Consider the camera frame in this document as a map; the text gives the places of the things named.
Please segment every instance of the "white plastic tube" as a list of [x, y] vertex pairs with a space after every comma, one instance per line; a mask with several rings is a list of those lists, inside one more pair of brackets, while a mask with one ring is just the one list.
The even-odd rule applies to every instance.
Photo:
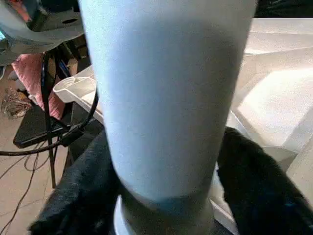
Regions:
[[254, 0], [80, 4], [129, 233], [207, 234]]

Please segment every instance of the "tiled floor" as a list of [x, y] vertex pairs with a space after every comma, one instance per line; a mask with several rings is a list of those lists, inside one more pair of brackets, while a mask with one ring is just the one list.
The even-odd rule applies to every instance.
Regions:
[[[14, 87], [14, 82], [7, 81], [5, 78], [0, 80], [0, 102], [3, 98], [4, 89], [8, 87]], [[0, 150], [21, 151], [21, 149], [18, 149], [12, 143], [21, 120], [8, 120], [7, 117], [0, 114]], [[59, 147], [55, 163], [57, 181], [62, 176], [66, 155], [67, 148]], [[47, 152], [41, 153], [39, 155], [38, 165], [41, 165], [47, 159], [47, 156]], [[0, 231], [12, 217], [15, 207], [26, 191], [30, 180], [31, 171], [27, 171], [24, 168], [26, 158], [22, 158], [0, 156]], [[30, 157], [27, 168], [32, 169], [35, 158], [36, 155]], [[4, 234], [27, 234], [27, 227], [36, 219], [36, 216], [43, 207], [44, 201], [51, 192], [50, 165], [49, 161], [47, 161], [43, 167], [35, 172], [30, 190], [24, 198], [14, 221]]]

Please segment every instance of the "beige floor tile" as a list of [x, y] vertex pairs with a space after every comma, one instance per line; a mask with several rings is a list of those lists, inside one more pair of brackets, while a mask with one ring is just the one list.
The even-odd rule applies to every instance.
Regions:
[[[43, 201], [39, 200], [32, 204], [26, 205], [21, 207], [14, 220], [12, 221], [11, 225], [6, 235], [26, 235], [28, 234], [27, 229], [29, 225], [35, 221], [36, 217], [38, 216], [41, 208], [43, 205]], [[13, 212], [7, 213], [3, 216], [0, 216], [0, 228], [6, 225], [6, 223], [12, 218]]]
[[[15, 134], [21, 124], [22, 118], [9, 120], [7, 117], [0, 115], [0, 150], [1, 151], [22, 151], [13, 144]], [[0, 156], [0, 162], [10, 157]]]
[[[21, 157], [11, 157], [0, 163], [0, 176]], [[38, 166], [47, 159], [47, 153], [39, 155]], [[27, 167], [32, 169], [35, 155], [29, 159]], [[14, 210], [19, 199], [27, 189], [31, 171], [24, 168], [25, 159], [19, 161], [10, 171], [8, 171], [1, 179], [0, 193], [0, 214], [8, 213]], [[22, 205], [41, 200], [45, 194], [45, 186], [47, 182], [49, 163], [47, 162], [42, 168], [35, 172], [30, 190], [24, 198]]]
[[[65, 161], [66, 161], [66, 157], [67, 157], [67, 148], [64, 148], [63, 146], [59, 146], [57, 156], [55, 159], [55, 179], [56, 179], [57, 184], [61, 180]], [[45, 187], [44, 199], [47, 199], [50, 196], [50, 194], [52, 193], [52, 191], [53, 191], [53, 189], [52, 189], [50, 168], [49, 168], [49, 178], [47, 181], [47, 185]]]

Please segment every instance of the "black chair leg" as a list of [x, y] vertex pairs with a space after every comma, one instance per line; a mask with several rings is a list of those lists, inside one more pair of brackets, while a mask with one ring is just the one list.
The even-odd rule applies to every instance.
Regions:
[[[44, 108], [45, 108], [45, 128], [46, 128], [46, 132], [47, 132], [47, 141], [48, 141], [48, 145], [51, 145], [52, 144], [52, 136], [51, 136], [49, 102], [44, 99], [44, 96], [43, 96], [43, 102], [44, 102]], [[53, 149], [49, 149], [49, 160], [50, 160], [52, 188], [55, 188], [56, 187], [55, 170], [54, 170], [55, 156], [53, 154]]]
[[[52, 91], [53, 85], [56, 79], [56, 70], [54, 71], [55, 74], [51, 76], [48, 73], [48, 63], [50, 58], [54, 59], [53, 57], [54, 51], [46, 52], [43, 59], [42, 65], [42, 73], [41, 73], [41, 94], [44, 103], [44, 112], [45, 112], [45, 128], [47, 134], [47, 141], [48, 145], [52, 144], [52, 126], [51, 126], [51, 119], [50, 119], [50, 110], [49, 110], [49, 95]], [[49, 150], [49, 160], [50, 160], [50, 171], [51, 171], [51, 181], [52, 181], [52, 188], [56, 187], [55, 182], [55, 170], [54, 170], [54, 162], [55, 162], [55, 155], [53, 154], [53, 149]]]

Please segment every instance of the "black wire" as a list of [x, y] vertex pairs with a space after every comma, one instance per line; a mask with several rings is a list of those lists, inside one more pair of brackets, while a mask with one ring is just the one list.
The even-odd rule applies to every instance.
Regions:
[[[37, 166], [38, 157], [39, 157], [39, 153], [37, 153], [36, 159], [35, 159], [35, 161], [34, 161], [33, 169], [35, 169], [36, 166]], [[28, 191], [29, 191], [29, 189], [30, 189], [31, 183], [32, 183], [33, 178], [34, 178], [34, 174], [35, 174], [35, 171], [32, 171], [32, 172], [31, 172], [31, 176], [30, 176], [30, 180], [29, 180], [28, 187], [27, 187], [25, 193], [23, 194], [23, 196], [21, 197], [21, 199], [19, 200], [19, 202], [18, 202], [18, 204], [17, 204], [17, 206], [16, 206], [16, 208], [15, 208], [15, 211], [14, 211], [14, 213], [13, 213], [12, 218], [9, 220], [9, 222], [7, 222], [7, 224], [6, 224], [6, 225], [4, 226], [4, 228], [1, 230], [0, 235], [2, 235], [2, 233], [4, 232], [4, 230], [6, 229], [6, 227], [10, 226], [10, 224], [11, 224], [12, 221], [14, 220], [14, 218], [15, 218], [15, 216], [16, 216], [16, 214], [17, 214], [19, 208], [20, 208], [20, 205], [21, 205], [23, 199], [26, 197], [26, 195], [27, 195], [27, 193], [28, 193]]]
[[[83, 129], [88, 123], [89, 121], [92, 119], [93, 114], [97, 108], [97, 104], [99, 101], [99, 97], [98, 97], [98, 91], [96, 90], [94, 98], [93, 98], [93, 102], [92, 102], [92, 106], [90, 109], [90, 112], [88, 113], [87, 118], [81, 123], [78, 124], [77, 126], [75, 126], [73, 129], [71, 129], [69, 133], [73, 133], [74, 131], [77, 131], [78, 129]], [[22, 156], [22, 155], [31, 155], [31, 154], [36, 154], [36, 153], [41, 153], [41, 152], [45, 152], [47, 150], [50, 150], [52, 148], [55, 148], [59, 145], [62, 144], [62, 140], [60, 141], [56, 141], [53, 144], [50, 144], [48, 146], [42, 147], [42, 148], [38, 148], [38, 149], [34, 149], [34, 150], [28, 150], [28, 151], [18, 151], [18, 152], [4, 152], [4, 151], [0, 151], [0, 156]]]
[[27, 158], [27, 157], [29, 157], [30, 155], [25, 155], [25, 156], [23, 156], [23, 157], [21, 157], [20, 159], [18, 159], [16, 162], [14, 162], [7, 170], [5, 170], [5, 172], [0, 176], [0, 180], [7, 174], [7, 172], [10, 170], [10, 169], [12, 169], [17, 163], [19, 163], [21, 160], [23, 160], [24, 158]]
[[90, 111], [88, 113], [87, 118], [85, 119], [85, 121], [83, 121], [81, 124], [79, 124], [79, 128], [84, 128], [85, 126], [87, 126], [87, 124], [89, 123], [89, 121], [93, 118], [93, 114], [96, 111], [97, 105], [98, 105], [98, 101], [99, 101], [99, 96], [98, 96], [98, 91], [96, 89], [96, 92], [94, 94], [94, 98], [93, 98], [93, 102], [90, 108]]
[[[42, 145], [39, 146], [39, 148], [41, 148], [45, 143], [46, 143], [46, 141], [44, 141], [44, 142], [42, 143]], [[47, 159], [46, 159], [40, 166], [36, 167], [36, 169], [33, 170], [33, 169], [29, 169], [29, 168], [27, 167], [27, 163], [28, 163], [30, 157], [31, 157], [31, 155], [28, 155], [28, 156], [26, 157], [25, 162], [24, 162], [24, 168], [25, 168], [25, 170], [27, 170], [27, 171], [36, 171], [36, 170], [39, 170], [39, 169], [40, 169], [41, 167], [43, 167], [43, 166], [46, 164], [46, 162], [49, 160], [49, 156], [48, 156]]]

